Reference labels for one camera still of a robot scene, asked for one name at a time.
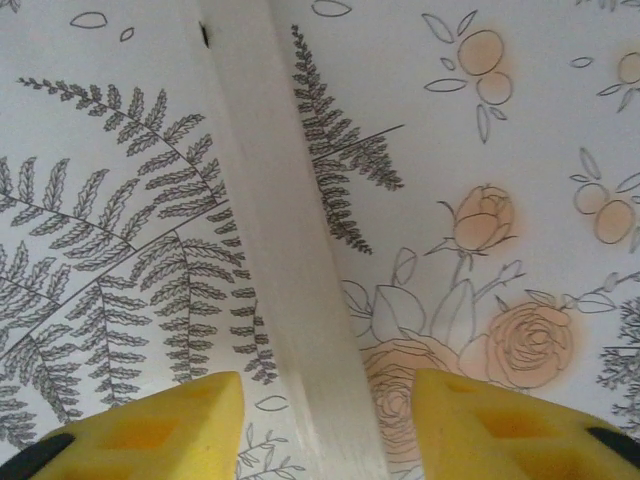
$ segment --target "peach rose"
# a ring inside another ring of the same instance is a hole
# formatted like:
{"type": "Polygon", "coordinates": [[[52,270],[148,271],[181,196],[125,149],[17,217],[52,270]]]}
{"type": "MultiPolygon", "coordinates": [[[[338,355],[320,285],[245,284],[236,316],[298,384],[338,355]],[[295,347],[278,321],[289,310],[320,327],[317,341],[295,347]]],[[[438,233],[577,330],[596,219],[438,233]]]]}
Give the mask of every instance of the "peach rose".
{"type": "Polygon", "coordinates": [[[460,373],[457,355],[432,337],[389,340],[362,353],[389,460],[419,460],[411,417],[415,372],[419,368],[436,368],[460,373]]]}
{"type": "Polygon", "coordinates": [[[453,236],[460,248],[481,252],[507,238],[513,215],[507,192],[495,187],[476,187],[455,213],[453,236]]]}
{"type": "Polygon", "coordinates": [[[537,303],[498,315],[489,334],[475,338],[460,355],[470,376],[507,388],[537,388],[556,378],[573,356],[571,318],[537,303]]]}

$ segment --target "floral wallpaper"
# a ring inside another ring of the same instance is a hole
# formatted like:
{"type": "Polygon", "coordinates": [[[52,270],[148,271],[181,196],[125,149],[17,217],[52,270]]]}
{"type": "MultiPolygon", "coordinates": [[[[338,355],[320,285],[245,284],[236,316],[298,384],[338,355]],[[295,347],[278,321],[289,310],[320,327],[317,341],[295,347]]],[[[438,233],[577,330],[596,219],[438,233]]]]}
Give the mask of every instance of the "floral wallpaper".
{"type": "Polygon", "coordinates": [[[639,435],[636,3],[272,2],[394,478],[418,368],[639,435]]]}
{"type": "MultiPolygon", "coordinates": [[[[236,479],[307,478],[180,6],[80,3],[0,0],[2,457],[237,370],[236,479]]],[[[637,2],[271,6],[394,480],[418,368],[640,438],[637,2]]]]}

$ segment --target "black rubber tip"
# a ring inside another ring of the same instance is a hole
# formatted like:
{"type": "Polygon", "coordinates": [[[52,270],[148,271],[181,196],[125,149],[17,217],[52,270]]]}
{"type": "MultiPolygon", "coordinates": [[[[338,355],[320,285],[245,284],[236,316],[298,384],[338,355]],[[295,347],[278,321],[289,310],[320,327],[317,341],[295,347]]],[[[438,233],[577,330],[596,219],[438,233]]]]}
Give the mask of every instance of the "black rubber tip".
{"type": "Polygon", "coordinates": [[[61,433],[27,447],[4,465],[0,466],[2,480],[28,480],[67,448],[75,437],[61,433]]]}
{"type": "Polygon", "coordinates": [[[633,438],[602,427],[587,428],[587,432],[634,467],[640,469],[640,443],[633,438]]]}

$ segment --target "wooden plank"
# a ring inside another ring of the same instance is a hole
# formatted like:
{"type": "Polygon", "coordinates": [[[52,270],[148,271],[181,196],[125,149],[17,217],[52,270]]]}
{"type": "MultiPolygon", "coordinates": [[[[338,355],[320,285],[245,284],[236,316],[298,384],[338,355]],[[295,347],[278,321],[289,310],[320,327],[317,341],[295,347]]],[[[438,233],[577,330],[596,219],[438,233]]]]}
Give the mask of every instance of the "wooden plank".
{"type": "Polygon", "coordinates": [[[202,58],[213,60],[209,101],[220,126],[214,141],[309,478],[388,479],[268,2],[201,6],[211,36],[202,58]]]}

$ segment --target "citrus fruit drawing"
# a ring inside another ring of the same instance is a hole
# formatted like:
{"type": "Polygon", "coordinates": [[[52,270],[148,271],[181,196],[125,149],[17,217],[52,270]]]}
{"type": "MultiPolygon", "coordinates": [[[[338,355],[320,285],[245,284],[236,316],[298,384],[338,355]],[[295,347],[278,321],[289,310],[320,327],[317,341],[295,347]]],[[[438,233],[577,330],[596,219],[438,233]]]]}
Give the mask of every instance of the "citrus fruit drawing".
{"type": "Polygon", "coordinates": [[[628,85],[640,82],[640,53],[628,53],[620,59],[618,79],[628,85]]]}
{"type": "Polygon", "coordinates": [[[588,183],[578,189],[573,203],[583,215],[598,213],[609,201],[609,191],[599,183],[588,183]]]}
{"type": "Polygon", "coordinates": [[[458,61],[469,75],[484,75],[496,68],[504,55],[504,43],[493,30],[480,30],[460,44],[458,61]]]}
{"type": "Polygon", "coordinates": [[[595,235],[602,243],[612,245],[623,240],[633,228],[636,212],[623,200],[613,200],[598,212],[595,235]]]}
{"type": "Polygon", "coordinates": [[[509,76],[502,72],[490,72],[476,83],[478,96],[489,105],[502,105],[513,94],[513,83],[509,76]]]}

